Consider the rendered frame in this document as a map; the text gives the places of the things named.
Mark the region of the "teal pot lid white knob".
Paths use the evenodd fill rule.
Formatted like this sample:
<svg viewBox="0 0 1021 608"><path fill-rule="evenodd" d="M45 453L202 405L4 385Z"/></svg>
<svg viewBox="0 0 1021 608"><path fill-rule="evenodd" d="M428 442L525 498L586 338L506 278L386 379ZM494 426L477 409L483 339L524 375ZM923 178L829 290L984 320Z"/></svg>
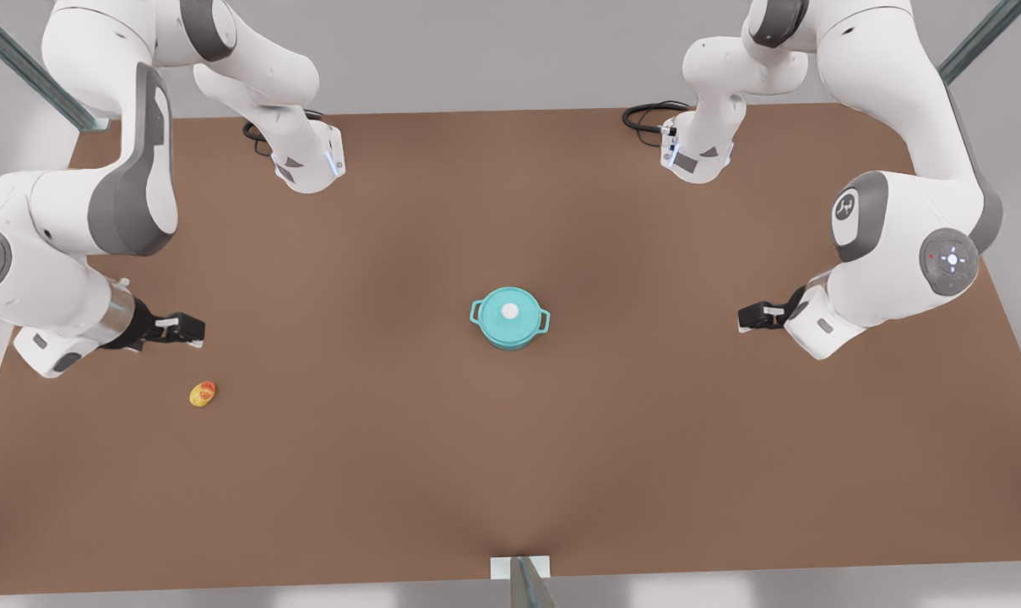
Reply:
<svg viewBox="0 0 1021 608"><path fill-rule="evenodd" d="M518 287L503 287L473 301L472 323L479 324L490 334L534 334L545 327L547 312L529 292Z"/></svg>

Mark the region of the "teal pot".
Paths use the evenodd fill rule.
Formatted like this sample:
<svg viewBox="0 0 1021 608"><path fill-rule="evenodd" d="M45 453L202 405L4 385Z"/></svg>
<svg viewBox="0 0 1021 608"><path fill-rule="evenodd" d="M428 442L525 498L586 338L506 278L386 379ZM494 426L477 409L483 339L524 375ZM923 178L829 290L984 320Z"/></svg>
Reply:
<svg viewBox="0 0 1021 608"><path fill-rule="evenodd" d="M469 319L486 341L499 350L521 350L547 334L551 315L533 301L473 301Z"/></svg>

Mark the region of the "silver frame post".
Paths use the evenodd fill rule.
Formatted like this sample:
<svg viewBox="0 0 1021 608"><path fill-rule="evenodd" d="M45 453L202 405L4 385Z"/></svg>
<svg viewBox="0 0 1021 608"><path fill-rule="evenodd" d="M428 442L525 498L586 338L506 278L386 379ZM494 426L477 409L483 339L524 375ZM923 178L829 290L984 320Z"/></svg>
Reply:
<svg viewBox="0 0 1021 608"><path fill-rule="evenodd" d="M495 556L490 559L491 580L510 584L510 608L557 608L546 580L551 577L548 556Z"/></svg>
<svg viewBox="0 0 1021 608"><path fill-rule="evenodd" d="M93 116L0 25L0 59L80 132L108 130L110 121Z"/></svg>
<svg viewBox="0 0 1021 608"><path fill-rule="evenodd" d="M938 66L945 85L953 84L972 62L980 57L1008 27L1021 15L1021 0L999 0L991 11L954 47Z"/></svg>

